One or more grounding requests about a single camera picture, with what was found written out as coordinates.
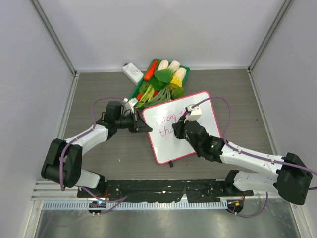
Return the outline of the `pink framed whiteboard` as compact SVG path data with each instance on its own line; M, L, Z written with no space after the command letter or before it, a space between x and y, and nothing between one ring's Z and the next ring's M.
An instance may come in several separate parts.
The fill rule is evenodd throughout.
M178 122L185 108L210 97L207 91L162 103L143 110L145 123L152 128L149 139L158 164L165 164L195 153L190 144L174 136L172 124Z

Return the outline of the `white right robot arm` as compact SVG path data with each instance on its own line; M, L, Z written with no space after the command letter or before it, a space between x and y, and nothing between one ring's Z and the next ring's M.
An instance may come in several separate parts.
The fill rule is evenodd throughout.
M197 121L187 121L184 116L172 128L175 137L186 140L198 157L251 170L250 173L230 171L223 184L226 194L234 196L240 191L258 190L276 193L296 205L305 203L313 172L298 155L277 156L245 149L209 135Z

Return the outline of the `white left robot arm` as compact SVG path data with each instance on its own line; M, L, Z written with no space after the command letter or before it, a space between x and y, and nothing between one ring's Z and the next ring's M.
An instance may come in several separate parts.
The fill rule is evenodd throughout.
M66 140L54 139L48 149L41 176L61 186L61 189L73 187L88 188L95 198L105 193L105 177L82 169L82 157L100 143L111 139L119 129L130 133L148 133L152 131L136 110L124 114L123 104L110 101L99 120L86 131Z

